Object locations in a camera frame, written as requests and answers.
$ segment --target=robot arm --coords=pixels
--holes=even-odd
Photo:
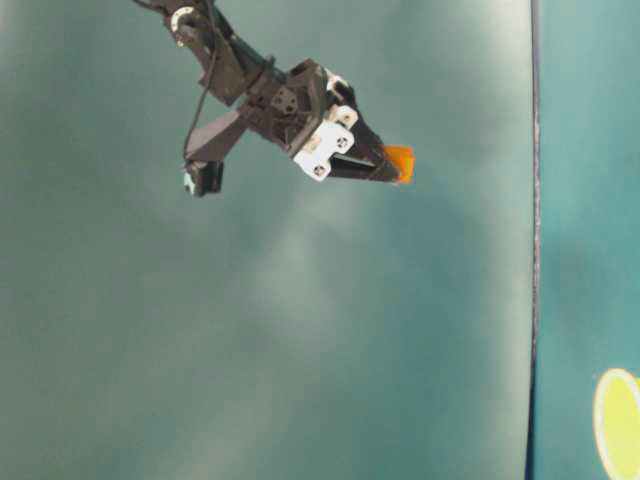
[[[288,72],[240,39],[211,0],[153,0],[179,46],[206,72],[200,84],[228,107],[195,128],[185,148],[185,186],[194,196],[217,193],[224,159],[245,131],[275,143],[318,182],[328,177],[408,183],[408,147],[385,147],[366,124],[353,88],[312,60]]]

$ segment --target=orange object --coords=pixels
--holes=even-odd
[[[411,183],[416,157],[413,148],[401,145],[385,145],[384,152],[393,165],[400,170],[396,183]]]

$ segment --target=teal wall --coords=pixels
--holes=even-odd
[[[542,273],[535,478],[605,479],[592,399],[640,376],[640,4],[541,0]]]
[[[219,4],[349,79],[416,183],[317,185],[248,136],[195,201],[200,72],[160,19],[0,0],[0,477],[519,478],[528,2]]]

